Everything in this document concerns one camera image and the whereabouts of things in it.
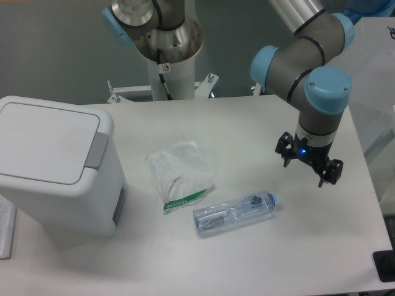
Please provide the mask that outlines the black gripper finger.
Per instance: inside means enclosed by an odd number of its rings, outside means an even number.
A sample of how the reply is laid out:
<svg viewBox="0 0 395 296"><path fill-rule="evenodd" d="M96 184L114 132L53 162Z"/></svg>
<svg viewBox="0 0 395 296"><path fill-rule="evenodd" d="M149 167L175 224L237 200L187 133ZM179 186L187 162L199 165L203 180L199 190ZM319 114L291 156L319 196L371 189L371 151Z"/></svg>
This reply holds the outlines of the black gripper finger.
<svg viewBox="0 0 395 296"><path fill-rule="evenodd" d="M342 160L328 159L322 168L318 169L320 181L318 187L322 187L324 183L335 185L342 175L344 162Z"/></svg>
<svg viewBox="0 0 395 296"><path fill-rule="evenodd" d="M275 152L283 159L283 166L287 167L289 163L296 158L294 151L294 138L288 132L284 132L279 138Z"/></svg>

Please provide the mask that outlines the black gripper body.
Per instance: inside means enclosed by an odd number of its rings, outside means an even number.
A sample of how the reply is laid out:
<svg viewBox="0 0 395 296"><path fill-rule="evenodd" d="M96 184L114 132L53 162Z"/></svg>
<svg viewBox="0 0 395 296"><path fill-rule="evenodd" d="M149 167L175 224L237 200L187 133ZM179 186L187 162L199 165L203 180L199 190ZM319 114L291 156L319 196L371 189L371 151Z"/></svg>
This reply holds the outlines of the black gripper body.
<svg viewBox="0 0 395 296"><path fill-rule="evenodd" d="M296 132L292 144L293 159L298 159L312 167L318 175L328 171L329 151L333 143L333 135L324 136Z"/></svg>

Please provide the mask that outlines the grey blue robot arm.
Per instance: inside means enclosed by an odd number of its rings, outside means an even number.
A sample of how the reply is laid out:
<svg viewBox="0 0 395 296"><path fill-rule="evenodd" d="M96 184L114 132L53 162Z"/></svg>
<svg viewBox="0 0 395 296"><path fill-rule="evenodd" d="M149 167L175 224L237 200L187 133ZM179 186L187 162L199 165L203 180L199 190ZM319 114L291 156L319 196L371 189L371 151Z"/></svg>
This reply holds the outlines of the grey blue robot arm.
<svg viewBox="0 0 395 296"><path fill-rule="evenodd" d="M329 14L320 1L272 1L272 6L294 41L284 49L263 47L250 75L299 111L295 134L283 134L275 151L285 164L298 159L321 183L335 184L343 162L329 158L329 152L352 83L345 71L328 63L352 43L354 25L343 14ZM196 98L194 59L203 35L183 1L112 1L101 15L120 44L134 44L146 59L154 100Z"/></svg>

